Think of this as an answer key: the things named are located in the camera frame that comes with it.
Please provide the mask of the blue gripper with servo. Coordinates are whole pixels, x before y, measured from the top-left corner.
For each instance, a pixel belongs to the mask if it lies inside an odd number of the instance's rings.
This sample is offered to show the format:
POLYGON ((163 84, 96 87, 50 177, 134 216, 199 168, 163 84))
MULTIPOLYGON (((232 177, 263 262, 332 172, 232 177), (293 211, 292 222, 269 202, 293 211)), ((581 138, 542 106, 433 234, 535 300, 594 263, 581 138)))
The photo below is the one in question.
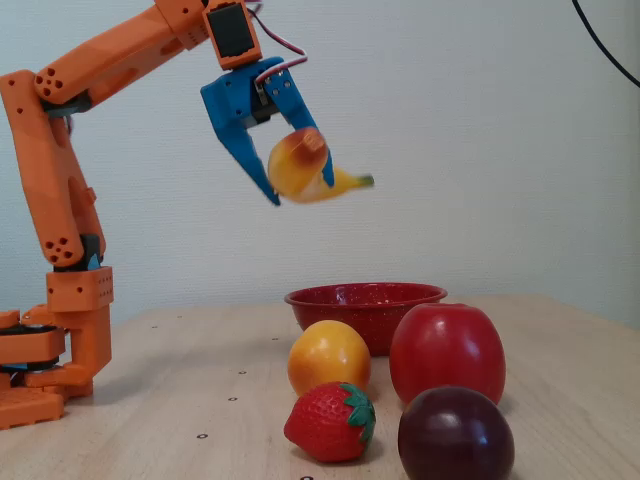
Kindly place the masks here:
POLYGON ((273 75, 259 92, 259 74, 283 60, 274 56, 235 70, 201 88, 205 108, 222 145, 275 206, 275 189, 305 189, 318 179, 333 182, 331 151, 288 72, 273 75), (266 171, 247 130, 282 117, 293 128, 271 149, 266 171))

